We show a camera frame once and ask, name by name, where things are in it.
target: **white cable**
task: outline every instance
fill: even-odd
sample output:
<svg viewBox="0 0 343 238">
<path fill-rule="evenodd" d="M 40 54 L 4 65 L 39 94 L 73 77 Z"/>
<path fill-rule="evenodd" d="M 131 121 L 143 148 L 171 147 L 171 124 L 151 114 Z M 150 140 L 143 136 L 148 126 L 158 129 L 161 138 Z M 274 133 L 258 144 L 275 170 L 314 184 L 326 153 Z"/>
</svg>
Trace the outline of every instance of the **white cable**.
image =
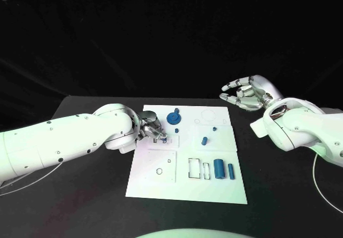
<svg viewBox="0 0 343 238">
<path fill-rule="evenodd" d="M 17 179 L 14 179 L 11 182 L 8 182 L 4 186 L 1 186 L 0 187 L 0 189 L 1 188 L 4 188 L 4 187 L 7 187 L 8 185 L 11 185 L 13 183 L 16 183 L 21 178 L 24 178 L 27 175 L 30 175 L 33 172 L 30 172 L 30 173 L 27 173 L 27 174 L 24 174 L 21 177 L 19 177 Z"/>
<path fill-rule="evenodd" d="M 314 182 L 315 188 L 317 188 L 318 193 L 320 193 L 320 195 L 323 196 L 323 199 L 326 200 L 326 202 L 331 205 L 331 207 L 333 207 L 340 213 L 343 213 L 343 211 L 341 211 L 341 210 L 330 203 L 330 201 L 326 199 L 324 195 L 323 195 L 321 192 L 320 192 L 320 188 L 318 188 L 318 186 L 317 186 L 315 177 L 314 177 L 314 168 L 315 168 L 317 156 L 318 156 L 318 154 L 315 154 L 314 161 L 313 161 L 313 182 Z"/>
<path fill-rule="evenodd" d="M 26 185 L 24 187 L 19 188 L 17 190 L 11 191 L 11 192 L 7 192 L 4 194 L 0 194 L 0 196 L 4 196 L 6 194 L 10 194 L 13 192 L 17 192 L 19 190 L 24 189 L 26 187 L 32 186 L 34 183 L 37 183 L 55 170 L 56 168 L 60 166 L 60 164 L 55 167 L 55 169 L 39 179 L 36 180 L 34 182 L 32 182 L 29 185 Z"/>
</svg>

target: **black curtain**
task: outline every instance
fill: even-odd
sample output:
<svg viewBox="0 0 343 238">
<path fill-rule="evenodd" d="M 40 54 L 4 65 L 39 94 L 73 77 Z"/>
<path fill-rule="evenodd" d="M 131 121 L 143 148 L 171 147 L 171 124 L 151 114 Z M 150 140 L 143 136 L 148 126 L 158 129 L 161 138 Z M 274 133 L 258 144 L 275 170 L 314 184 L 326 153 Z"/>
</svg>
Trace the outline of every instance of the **black curtain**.
<svg viewBox="0 0 343 238">
<path fill-rule="evenodd" d="M 217 98 L 255 74 L 341 107 L 341 13 L 326 2 L 3 0 L 0 20 L 0 130 L 49 119 L 68 95 Z"/>
</svg>

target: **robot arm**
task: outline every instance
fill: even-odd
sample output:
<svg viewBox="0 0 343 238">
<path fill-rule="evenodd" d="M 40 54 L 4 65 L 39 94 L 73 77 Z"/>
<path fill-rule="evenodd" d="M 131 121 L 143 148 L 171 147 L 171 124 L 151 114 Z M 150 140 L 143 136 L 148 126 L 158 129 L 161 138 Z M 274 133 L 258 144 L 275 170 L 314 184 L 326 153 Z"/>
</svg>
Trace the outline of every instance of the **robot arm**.
<svg viewBox="0 0 343 238">
<path fill-rule="evenodd" d="M 150 136 L 166 140 L 154 112 L 141 116 L 122 104 L 108 104 L 92 115 L 79 114 L 1 132 L 0 181 L 92 153 L 102 144 L 127 153 L 135 149 L 135 139 Z"/>
<path fill-rule="evenodd" d="M 238 86 L 242 87 L 236 97 L 225 93 L 219 97 L 248 111 L 265 108 L 262 118 L 251 123 L 256 136 L 268 135 L 284 151 L 308 147 L 330 163 L 343 167 L 341 111 L 323 111 L 308 101 L 282 98 L 272 83 L 259 75 L 238 79 L 222 90 Z"/>
</svg>

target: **black table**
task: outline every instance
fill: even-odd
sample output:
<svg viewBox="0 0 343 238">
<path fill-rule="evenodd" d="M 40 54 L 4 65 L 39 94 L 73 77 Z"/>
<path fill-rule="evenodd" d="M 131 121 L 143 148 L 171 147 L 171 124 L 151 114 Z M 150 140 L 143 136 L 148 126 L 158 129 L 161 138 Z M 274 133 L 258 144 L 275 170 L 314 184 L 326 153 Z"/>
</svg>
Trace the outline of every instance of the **black table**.
<svg viewBox="0 0 343 238">
<path fill-rule="evenodd" d="M 216 99 L 66 97 L 53 118 L 92 113 L 122 103 L 134 111 L 144 104 L 223 106 L 235 130 L 248 205 L 125 197 L 132 152 L 104 146 L 66 162 L 29 188 L 0 197 L 3 237 L 117 237 L 203 228 L 256 238 L 341 235 L 343 214 L 324 202 L 314 187 L 314 152 L 281 151 L 268 137 L 258 139 L 249 123 L 262 115 Z M 6 188 L 29 184 L 52 169 L 36 171 Z M 317 161 L 317 183 L 328 200 L 343 208 L 343 168 Z"/>
</svg>

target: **small blue piece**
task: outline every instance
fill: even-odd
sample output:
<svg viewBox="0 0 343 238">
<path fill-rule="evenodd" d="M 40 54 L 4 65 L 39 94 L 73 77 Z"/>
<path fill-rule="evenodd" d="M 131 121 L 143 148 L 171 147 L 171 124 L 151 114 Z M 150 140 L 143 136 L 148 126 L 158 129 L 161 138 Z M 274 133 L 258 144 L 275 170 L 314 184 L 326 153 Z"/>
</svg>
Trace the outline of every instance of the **small blue piece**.
<svg viewBox="0 0 343 238">
<path fill-rule="evenodd" d="M 233 180 L 233 179 L 235 179 L 233 166 L 232 166 L 232 164 L 228 164 L 228 166 L 229 166 L 229 175 L 230 175 L 230 179 Z"/>
<path fill-rule="evenodd" d="M 179 122 L 180 122 L 179 108 L 174 109 L 173 113 L 168 113 L 168 115 L 167 115 L 167 122 L 171 125 L 179 124 Z"/>
<path fill-rule="evenodd" d="M 207 143 L 207 137 L 202 138 L 202 145 L 206 145 Z"/>
<path fill-rule="evenodd" d="M 223 160 L 213 160 L 215 165 L 215 177 L 216 179 L 225 179 Z"/>
</svg>

